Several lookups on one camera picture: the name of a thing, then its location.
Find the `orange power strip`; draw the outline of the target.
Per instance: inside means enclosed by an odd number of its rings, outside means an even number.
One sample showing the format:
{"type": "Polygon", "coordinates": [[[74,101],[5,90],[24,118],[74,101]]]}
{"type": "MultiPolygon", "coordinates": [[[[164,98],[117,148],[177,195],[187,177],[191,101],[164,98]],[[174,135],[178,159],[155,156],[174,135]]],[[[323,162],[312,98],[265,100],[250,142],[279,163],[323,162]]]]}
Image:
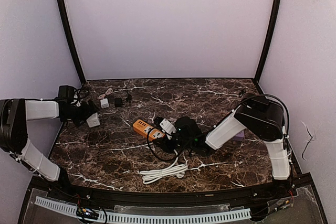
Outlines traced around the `orange power strip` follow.
{"type": "Polygon", "coordinates": [[[142,120],[137,120],[136,122],[133,123],[133,129],[135,132],[140,134],[143,137],[147,137],[148,133],[149,134],[149,141],[153,141],[154,139],[157,138],[162,138],[165,136],[163,132],[161,132],[158,129],[154,129],[153,126],[147,124],[146,122],[142,120]]]}

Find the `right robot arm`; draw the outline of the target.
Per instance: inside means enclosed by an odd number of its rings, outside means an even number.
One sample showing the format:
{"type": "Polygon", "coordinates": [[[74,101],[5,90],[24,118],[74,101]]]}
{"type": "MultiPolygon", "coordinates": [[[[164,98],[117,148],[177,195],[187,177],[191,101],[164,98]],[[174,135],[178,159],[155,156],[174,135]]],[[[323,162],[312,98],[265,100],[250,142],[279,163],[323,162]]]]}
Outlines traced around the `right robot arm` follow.
{"type": "Polygon", "coordinates": [[[244,130],[261,139],[268,151],[274,180],[288,180],[291,166],[287,153],[289,115],[287,107],[273,95],[246,94],[242,101],[211,130],[203,133],[195,120],[184,116],[171,123],[156,117],[154,124],[165,133],[161,149],[167,153],[190,148],[210,156],[244,130]]]}

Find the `white USB charger with cable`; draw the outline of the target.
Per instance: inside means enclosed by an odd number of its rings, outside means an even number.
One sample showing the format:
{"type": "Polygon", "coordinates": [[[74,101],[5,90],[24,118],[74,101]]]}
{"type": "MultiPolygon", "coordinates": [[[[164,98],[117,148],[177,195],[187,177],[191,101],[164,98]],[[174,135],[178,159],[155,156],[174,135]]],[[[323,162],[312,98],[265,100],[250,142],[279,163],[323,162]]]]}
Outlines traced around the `white USB charger with cable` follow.
{"type": "Polygon", "coordinates": [[[100,106],[102,109],[109,107],[108,96],[113,93],[112,88],[108,88],[103,94],[98,96],[98,100],[100,101],[100,106]]]}

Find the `black adapter with thin cable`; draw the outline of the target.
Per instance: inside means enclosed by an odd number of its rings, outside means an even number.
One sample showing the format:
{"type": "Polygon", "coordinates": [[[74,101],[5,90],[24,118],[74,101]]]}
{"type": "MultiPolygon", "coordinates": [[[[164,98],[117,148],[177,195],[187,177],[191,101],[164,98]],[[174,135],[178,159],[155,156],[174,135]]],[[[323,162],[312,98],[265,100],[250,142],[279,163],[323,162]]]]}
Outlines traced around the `black adapter with thin cable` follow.
{"type": "Polygon", "coordinates": [[[114,107],[115,108],[122,108],[124,106],[130,106],[131,105],[133,97],[132,97],[128,88],[125,89],[125,92],[126,92],[126,96],[125,96],[124,99],[121,98],[121,97],[116,97],[114,99],[114,107]]]}

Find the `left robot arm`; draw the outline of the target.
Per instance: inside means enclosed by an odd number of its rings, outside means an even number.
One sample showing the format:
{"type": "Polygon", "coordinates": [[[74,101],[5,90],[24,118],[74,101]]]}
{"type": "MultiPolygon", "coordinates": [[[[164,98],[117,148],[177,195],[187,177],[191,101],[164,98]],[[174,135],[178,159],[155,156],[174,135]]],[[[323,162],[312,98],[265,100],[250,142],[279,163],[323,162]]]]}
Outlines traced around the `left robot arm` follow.
{"type": "Polygon", "coordinates": [[[91,100],[1,100],[1,149],[16,162],[28,167],[31,173],[65,186],[70,183],[66,170],[47,158],[28,137],[27,122],[46,119],[73,121],[76,127],[83,123],[95,127],[99,125],[98,109],[91,100]]]}

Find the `white cube adapter with sticker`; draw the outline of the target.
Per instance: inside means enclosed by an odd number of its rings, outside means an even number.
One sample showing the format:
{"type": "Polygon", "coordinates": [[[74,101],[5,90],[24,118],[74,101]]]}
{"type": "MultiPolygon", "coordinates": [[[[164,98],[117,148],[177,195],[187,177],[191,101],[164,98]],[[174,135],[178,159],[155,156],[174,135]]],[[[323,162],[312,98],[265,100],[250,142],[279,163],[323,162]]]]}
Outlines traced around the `white cube adapter with sticker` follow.
{"type": "Polygon", "coordinates": [[[100,119],[98,113],[94,113],[86,119],[86,122],[90,128],[100,126],[100,119]]]}

